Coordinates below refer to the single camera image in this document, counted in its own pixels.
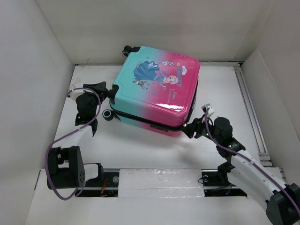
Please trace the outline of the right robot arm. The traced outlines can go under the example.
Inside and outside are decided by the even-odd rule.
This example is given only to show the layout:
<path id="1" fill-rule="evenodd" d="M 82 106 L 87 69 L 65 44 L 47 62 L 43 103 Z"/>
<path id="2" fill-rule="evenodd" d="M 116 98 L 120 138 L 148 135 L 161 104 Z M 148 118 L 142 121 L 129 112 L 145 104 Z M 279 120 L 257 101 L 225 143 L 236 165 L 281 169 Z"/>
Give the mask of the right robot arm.
<path id="1" fill-rule="evenodd" d="M 226 162 L 218 167 L 217 180 L 239 187 L 265 211 L 273 225 L 293 225 L 300 220 L 300 187 L 277 178 L 254 160 L 246 148 L 233 137 L 229 120 L 218 117 L 213 124 L 204 115 L 184 125 L 189 138 L 206 137 L 216 145 Z"/>

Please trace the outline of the pink and teal suitcase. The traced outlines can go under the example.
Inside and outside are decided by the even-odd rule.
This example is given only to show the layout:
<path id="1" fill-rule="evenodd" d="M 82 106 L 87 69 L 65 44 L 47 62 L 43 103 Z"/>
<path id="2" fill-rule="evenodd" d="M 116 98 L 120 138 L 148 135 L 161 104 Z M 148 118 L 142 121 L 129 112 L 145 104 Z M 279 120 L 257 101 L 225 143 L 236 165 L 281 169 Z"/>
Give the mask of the pink and teal suitcase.
<path id="1" fill-rule="evenodd" d="M 112 83 L 104 119 L 180 136 L 195 105 L 200 62 L 146 46 L 127 45 L 121 54 L 126 60 Z"/>

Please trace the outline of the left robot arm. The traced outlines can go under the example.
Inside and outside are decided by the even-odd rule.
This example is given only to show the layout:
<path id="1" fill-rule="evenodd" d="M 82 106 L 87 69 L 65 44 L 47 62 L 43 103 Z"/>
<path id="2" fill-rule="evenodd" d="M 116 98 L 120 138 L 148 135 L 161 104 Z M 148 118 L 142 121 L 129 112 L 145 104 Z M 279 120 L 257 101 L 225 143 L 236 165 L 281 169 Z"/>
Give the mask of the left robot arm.
<path id="1" fill-rule="evenodd" d="M 91 139 L 98 128 L 97 117 L 109 90 L 106 82 L 70 88 L 68 97 L 76 102 L 74 131 L 58 138 L 45 154 L 49 189 L 82 188 L 86 179 L 80 147 Z"/>

